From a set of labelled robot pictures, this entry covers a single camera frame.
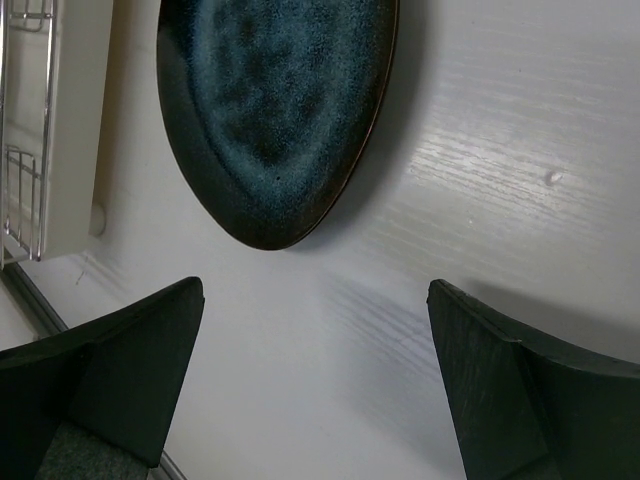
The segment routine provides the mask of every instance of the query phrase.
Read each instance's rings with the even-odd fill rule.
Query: white table
[[[464,478],[425,305],[438,277],[640,361],[640,2],[401,0],[355,178],[300,245],[227,236],[182,179],[158,0],[116,1],[85,255],[26,265],[71,325],[186,275],[205,318],[167,451],[192,480]]]

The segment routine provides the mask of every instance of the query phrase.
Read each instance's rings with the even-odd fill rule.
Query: speckled ceramic plate
[[[398,0],[162,0],[169,141],[232,236],[285,248],[326,215],[373,127],[397,19]]]

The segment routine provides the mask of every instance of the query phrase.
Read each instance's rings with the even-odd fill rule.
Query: plate
[[[289,247],[327,214],[373,128],[398,0],[163,0],[157,75],[191,189],[237,240]]]

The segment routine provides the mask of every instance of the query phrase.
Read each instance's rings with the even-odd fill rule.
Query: dish rack
[[[101,229],[92,194],[111,10],[0,0],[0,268],[79,252]]]
[[[44,244],[44,218],[47,198],[48,150],[51,127],[51,102],[56,48],[57,1],[0,0],[0,267],[6,263],[25,259],[40,260]],[[43,68],[44,104],[42,115],[41,148],[38,152],[22,150],[6,143],[8,64],[11,30],[31,35],[46,35],[47,61]],[[16,256],[5,254],[7,240],[13,239]]]

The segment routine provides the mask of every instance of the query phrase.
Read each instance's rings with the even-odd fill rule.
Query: metal wire rack
[[[42,257],[49,173],[57,0],[0,0],[0,268]],[[7,144],[7,70],[12,31],[47,36],[45,100],[37,151]]]

